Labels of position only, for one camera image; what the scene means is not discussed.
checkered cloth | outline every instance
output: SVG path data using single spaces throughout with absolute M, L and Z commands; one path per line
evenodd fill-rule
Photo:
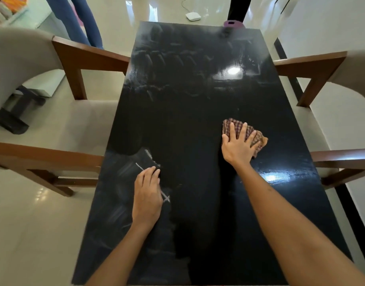
M 235 127 L 235 136 L 239 137 L 239 133 L 241 132 L 243 122 L 239 120 L 235 120 L 232 118 L 225 119 L 222 124 L 222 133 L 226 134 L 230 138 L 230 124 L 234 123 Z M 253 132 L 254 128 L 250 125 L 247 126 L 246 129 L 246 137 L 245 140 L 250 136 L 250 134 Z M 255 153 L 253 154 L 253 157 L 256 157 L 257 153 L 260 152 L 260 150 L 267 144 L 268 138 L 264 137 L 263 134 L 260 131 L 256 132 L 256 135 L 252 141 L 252 146 L 256 144 L 257 142 L 261 141 L 261 145 L 258 146 L 258 148 L 255 150 Z

hand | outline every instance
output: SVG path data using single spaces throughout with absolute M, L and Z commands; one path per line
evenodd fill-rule
M 148 231 L 160 217 L 163 198 L 160 191 L 160 169 L 150 167 L 137 175 L 135 181 L 132 225 L 144 226 Z
M 241 132 L 239 133 L 239 138 L 235 136 L 234 123 L 230 124 L 230 140 L 226 134 L 222 135 L 222 154 L 224 159 L 230 163 L 236 170 L 242 165 L 248 165 L 250 160 L 255 153 L 255 150 L 261 144 L 257 142 L 251 146 L 252 141 L 256 135 L 256 130 L 254 130 L 249 138 L 245 141 L 246 137 L 247 123 L 245 122 L 242 126 Z

black pants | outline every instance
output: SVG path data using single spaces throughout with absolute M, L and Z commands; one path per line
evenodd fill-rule
M 231 0 L 228 20 L 243 22 L 252 0 Z

table surface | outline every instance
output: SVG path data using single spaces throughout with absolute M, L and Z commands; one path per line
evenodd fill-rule
M 234 169 L 222 121 L 269 138 L 252 166 L 350 257 L 262 34 L 142 22 L 73 284 L 84 284 L 127 233 L 136 175 L 161 167 L 170 195 L 128 283 L 287 284 Z

white router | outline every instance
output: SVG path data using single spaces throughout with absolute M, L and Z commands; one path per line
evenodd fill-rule
M 201 19 L 201 16 L 199 15 L 199 13 L 196 12 L 191 12 L 186 14 L 186 18 L 188 18 L 189 21 L 198 21 L 199 19 Z

